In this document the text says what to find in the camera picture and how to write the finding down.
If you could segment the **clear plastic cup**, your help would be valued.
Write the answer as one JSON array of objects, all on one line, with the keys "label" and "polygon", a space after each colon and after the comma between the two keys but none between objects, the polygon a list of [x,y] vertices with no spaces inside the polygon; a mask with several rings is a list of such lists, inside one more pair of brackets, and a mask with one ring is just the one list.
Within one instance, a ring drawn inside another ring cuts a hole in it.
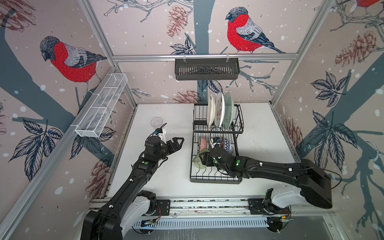
[{"label": "clear plastic cup", "polygon": [[155,117],[151,120],[151,126],[154,130],[160,128],[163,125],[163,119],[160,117]]}]

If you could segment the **green glass tumbler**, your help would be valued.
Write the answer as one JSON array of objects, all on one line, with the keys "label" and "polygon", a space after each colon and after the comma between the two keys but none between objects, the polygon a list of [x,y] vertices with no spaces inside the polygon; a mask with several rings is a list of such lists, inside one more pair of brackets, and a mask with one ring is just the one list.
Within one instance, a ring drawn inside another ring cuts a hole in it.
[{"label": "green glass tumbler", "polygon": [[205,169],[206,167],[212,167],[213,158],[210,156],[210,151],[203,149],[193,159],[193,164],[198,169]]}]

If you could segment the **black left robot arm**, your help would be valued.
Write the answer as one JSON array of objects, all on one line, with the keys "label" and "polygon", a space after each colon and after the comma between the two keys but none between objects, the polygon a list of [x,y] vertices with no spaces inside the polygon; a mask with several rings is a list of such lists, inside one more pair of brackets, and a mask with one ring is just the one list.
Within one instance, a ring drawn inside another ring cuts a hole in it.
[{"label": "black left robot arm", "polygon": [[174,137],[163,142],[151,136],[145,142],[145,150],[132,165],[132,171],[117,193],[97,212],[90,211],[83,223],[82,240],[122,240],[129,229],[144,214],[156,210],[156,194],[142,188],[159,168],[159,161],[179,151],[184,138]]}]

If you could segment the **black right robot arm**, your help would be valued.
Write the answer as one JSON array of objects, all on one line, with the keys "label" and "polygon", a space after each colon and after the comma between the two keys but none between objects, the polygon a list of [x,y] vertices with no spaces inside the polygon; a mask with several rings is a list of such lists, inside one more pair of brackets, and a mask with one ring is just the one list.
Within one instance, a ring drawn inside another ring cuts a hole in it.
[{"label": "black right robot arm", "polygon": [[210,150],[213,164],[226,175],[239,181],[267,179],[287,184],[283,190],[268,189],[265,201],[278,208],[303,203],[322,209],[331,209],[331,177],[310,160],[300,163],[272,163],[244,156],[232,156],[220,147]]}]

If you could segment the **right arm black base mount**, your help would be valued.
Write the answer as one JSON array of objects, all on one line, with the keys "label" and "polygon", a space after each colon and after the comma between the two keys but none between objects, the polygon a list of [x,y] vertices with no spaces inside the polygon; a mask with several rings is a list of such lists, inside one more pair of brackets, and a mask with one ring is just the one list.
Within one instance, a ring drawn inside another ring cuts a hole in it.
[{"label": "right arm black base mount", "polygon": [[263,199],[248,199],[248,205],[251,215],[272,216],[275,214],[267,210],[267,207],[263,203]]}]

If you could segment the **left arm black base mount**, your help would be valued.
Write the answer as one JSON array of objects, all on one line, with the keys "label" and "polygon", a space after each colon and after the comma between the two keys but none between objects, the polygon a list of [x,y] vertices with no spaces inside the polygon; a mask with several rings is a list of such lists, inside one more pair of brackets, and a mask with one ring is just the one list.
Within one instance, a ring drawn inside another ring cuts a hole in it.
[{"label": "left arm black base mount", "polygon": [[146,216],[169,216],[171,201],[170,200],[150,200],[149,210]]}]

